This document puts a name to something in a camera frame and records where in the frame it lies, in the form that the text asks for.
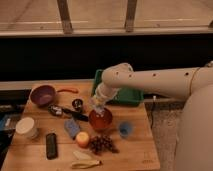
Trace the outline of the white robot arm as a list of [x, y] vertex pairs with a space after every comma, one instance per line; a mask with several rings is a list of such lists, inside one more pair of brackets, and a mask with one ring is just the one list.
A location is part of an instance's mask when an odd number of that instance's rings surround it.
[[174, 171], [213, 171], [213, 66], [135, 71], [120, 63], [102, 71], [91, 105], [97, 112], [124, 88], [185, 102], [177, 133]]

